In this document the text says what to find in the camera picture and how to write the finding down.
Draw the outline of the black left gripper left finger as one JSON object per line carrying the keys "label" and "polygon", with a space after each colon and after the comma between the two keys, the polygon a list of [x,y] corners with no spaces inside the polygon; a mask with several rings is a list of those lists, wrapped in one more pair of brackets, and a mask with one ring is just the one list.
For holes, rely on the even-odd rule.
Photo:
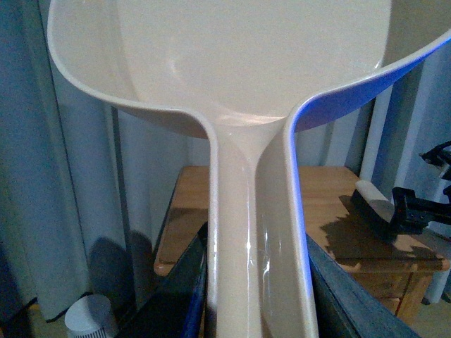
{"label": "black left gripper left finger", "polygon": [[197,337],[204,310],[208,223],[118,337]]}

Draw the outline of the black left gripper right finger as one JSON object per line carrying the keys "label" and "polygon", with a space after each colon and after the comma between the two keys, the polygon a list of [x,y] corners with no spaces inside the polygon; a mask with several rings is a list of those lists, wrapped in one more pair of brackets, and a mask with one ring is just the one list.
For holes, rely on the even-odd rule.
{"label": "black left gripper right finger", "polygon": [[309,262],[320,337],[418,337],[311,237]]}

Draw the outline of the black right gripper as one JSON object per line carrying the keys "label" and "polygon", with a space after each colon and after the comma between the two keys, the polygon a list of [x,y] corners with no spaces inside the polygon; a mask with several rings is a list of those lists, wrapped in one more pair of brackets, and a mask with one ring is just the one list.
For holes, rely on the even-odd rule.
{"label": "black right gripper", "polygon": [[[450,141],[423,153],[420,157],[440,170],[439,177],[450,181]],[[446,204],[420,199],[412,189],[394,187],[394,213],[389,222],[389,235],[421,234],[430,222],[450,225],[450,186],[444,188]]]}

